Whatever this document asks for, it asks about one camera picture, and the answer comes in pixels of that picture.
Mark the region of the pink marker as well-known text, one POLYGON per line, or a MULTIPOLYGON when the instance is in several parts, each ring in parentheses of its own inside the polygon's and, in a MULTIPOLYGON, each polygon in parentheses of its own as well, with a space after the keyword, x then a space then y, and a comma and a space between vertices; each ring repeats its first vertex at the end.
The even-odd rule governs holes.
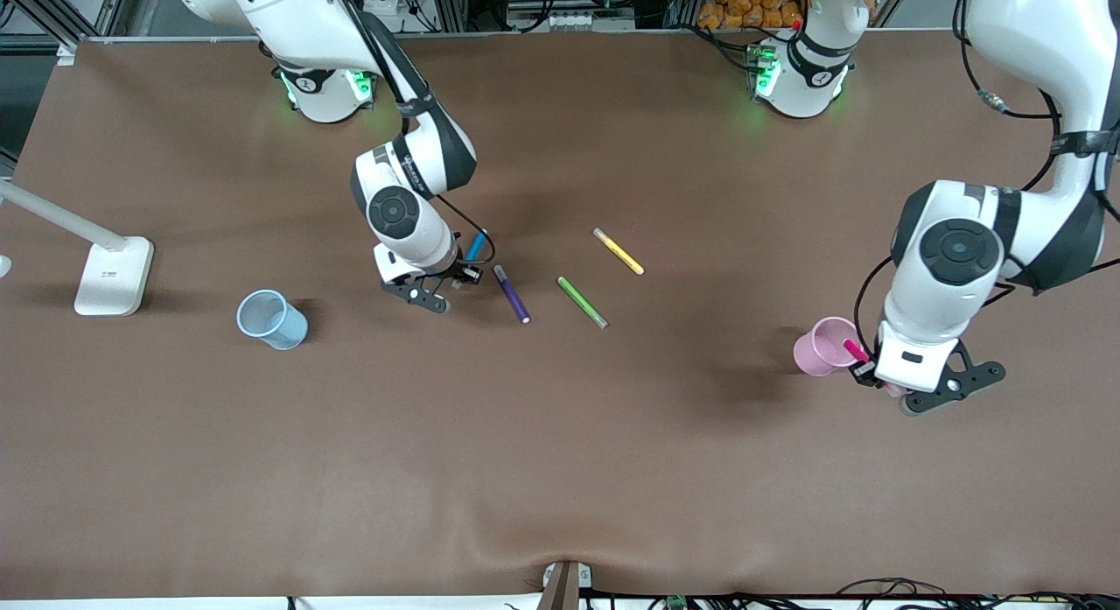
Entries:
MULTIPOLYGON (((867 362, 869 358, 871 358, 871 356, 866 354, 864 351, 864 347, 861 347, 859 342, 856 342, 856 340, 844 340, 843 346, 844 350, 849 351, 849 354, 852 356, 855 363, 864 363, 867 362)), ((876 374, 876 370, 875 375, 872 377, 869 377, 869 384, 867 387, 884 390, 885 392, 887 392, 889 396, 892 396, 892 398, 900 398, 905 395, 905 392, 907 392, 906 390, 900 388, 900 386, 897 386, 897 384, 895 383, 879 379, 879 376, 876 374)))

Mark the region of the purple marker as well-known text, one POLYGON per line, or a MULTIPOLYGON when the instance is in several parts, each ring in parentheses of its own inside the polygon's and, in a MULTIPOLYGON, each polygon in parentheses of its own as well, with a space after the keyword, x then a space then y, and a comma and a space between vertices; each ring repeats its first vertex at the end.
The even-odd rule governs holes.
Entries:
POLYGON ((529 315, 528 306, 524 304, 523 300, 520 298, 515 285, 512 280, 508 279, 508 274, 501 268, 500 264, 495 264, 493 268, 493 274, 496 276, 497 282, 500 282, 500 289, 503 291, 505 298, 507 298, 508 306, 511 306, 514 315, 516 316, 520 323, 531 323, 531 315, 529 315))

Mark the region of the pink mesh cup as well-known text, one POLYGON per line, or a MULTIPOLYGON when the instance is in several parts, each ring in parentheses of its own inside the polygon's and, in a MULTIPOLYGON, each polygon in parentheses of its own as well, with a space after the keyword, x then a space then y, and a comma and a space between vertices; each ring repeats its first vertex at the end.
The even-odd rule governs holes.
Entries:
POLYGON ((844 350, 844 340, 859 342, 856 323, 852 320, 844 318, 816 320, 811 330, 801 335, 794 344, 792 355, 797 369, 811 377, 825 377, 832 372, 848 369, 855 359, 844 350))

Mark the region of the green marker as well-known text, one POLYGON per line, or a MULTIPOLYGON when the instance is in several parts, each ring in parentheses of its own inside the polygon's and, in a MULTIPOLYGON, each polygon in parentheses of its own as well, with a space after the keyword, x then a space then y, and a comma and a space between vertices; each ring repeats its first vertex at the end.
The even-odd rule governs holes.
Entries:
POLYGON ((608 320, 599 313, 599 310, 597 310, 597 308, 592 306, 587 298, 585 298, 584 292, 578 290, 578 288, 575 287, 569 279, 564 276, 557 276, 556 284, 561 291, 564 292, 564 295, 568 295, 568 298, 570 298, 572 302, 580 308, 585 316, 588 316, 588 318, 592 320, 592 323, 596 323, 599 328, 609 327, 608 320))

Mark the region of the yellow marker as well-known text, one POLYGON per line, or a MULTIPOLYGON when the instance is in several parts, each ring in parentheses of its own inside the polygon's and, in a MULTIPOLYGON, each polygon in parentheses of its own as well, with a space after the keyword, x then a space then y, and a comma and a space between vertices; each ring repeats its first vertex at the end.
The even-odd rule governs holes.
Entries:
POLYGON ((592 236, 598 240, 606 248, 612 251, 612 254, 619 259, 620 263, 624 264, 633 274, 637 276, 643 276, 645 274, 645 268, 641 266, 640 262, 634 259, 628 252, 620 247, 620 244, 613 240, 610 235, 606 234, 601 228, 594 228, 592 236))

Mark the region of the light blue mesh cup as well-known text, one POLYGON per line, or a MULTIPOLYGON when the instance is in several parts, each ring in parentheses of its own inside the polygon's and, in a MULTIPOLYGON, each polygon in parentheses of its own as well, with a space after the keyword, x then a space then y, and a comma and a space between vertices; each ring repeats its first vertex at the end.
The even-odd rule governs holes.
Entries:
POLYGON ((245 295, 237 306, 235 320, 241 334, 280 351, 299 347, 309 332, 308 319, 276 290, 245 295))

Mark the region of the white power strip with plugs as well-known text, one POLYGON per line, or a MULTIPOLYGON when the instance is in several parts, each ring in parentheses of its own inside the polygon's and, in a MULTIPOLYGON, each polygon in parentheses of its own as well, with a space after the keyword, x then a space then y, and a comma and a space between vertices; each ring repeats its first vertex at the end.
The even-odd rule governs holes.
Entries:
POLYGON ((413 0, 353 0, 361 12, 376 16, 392 32, 423 32, 423 24, 413 13, 413 0))

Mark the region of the white lamp stand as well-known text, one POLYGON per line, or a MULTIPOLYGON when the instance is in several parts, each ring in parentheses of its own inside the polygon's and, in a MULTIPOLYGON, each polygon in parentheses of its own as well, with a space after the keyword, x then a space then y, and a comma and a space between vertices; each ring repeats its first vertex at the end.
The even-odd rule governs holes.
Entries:
POLYGON ((0 179, 0 198, 91 243, 73 300, 76 315, 124 318, 139 310, 155 255, 151 240, 118 235, 7 179, 0 179))

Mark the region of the bag of orange snacks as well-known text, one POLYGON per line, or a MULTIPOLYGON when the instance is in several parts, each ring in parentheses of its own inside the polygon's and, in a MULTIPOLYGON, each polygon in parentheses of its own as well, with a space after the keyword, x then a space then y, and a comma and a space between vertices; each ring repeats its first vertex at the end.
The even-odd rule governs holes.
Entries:
POLYGON ((701 0, 696 27, 701 29, 794 29, 808 0, 701 0))

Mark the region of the aluminium frame post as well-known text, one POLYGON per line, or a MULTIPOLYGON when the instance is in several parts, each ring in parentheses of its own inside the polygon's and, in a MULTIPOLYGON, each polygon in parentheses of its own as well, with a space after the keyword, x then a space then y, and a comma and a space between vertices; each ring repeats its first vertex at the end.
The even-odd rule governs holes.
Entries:
POLYGON ((0 0, 0 57, 72 57, 81 41, 127 31, 129 0, 0 0))

